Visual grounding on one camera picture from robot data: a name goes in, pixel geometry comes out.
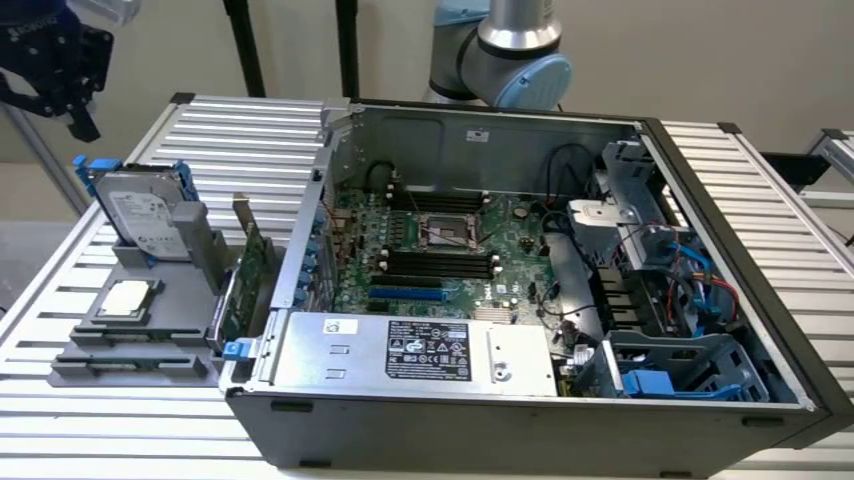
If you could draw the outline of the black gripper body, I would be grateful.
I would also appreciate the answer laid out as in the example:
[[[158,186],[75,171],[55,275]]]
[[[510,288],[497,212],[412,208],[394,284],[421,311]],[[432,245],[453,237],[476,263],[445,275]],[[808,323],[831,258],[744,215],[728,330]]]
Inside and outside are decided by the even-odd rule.
[[[111,35],[79,21],[65,1],[1,3],[1,73],[42,72],[51,102],[103,89]]]

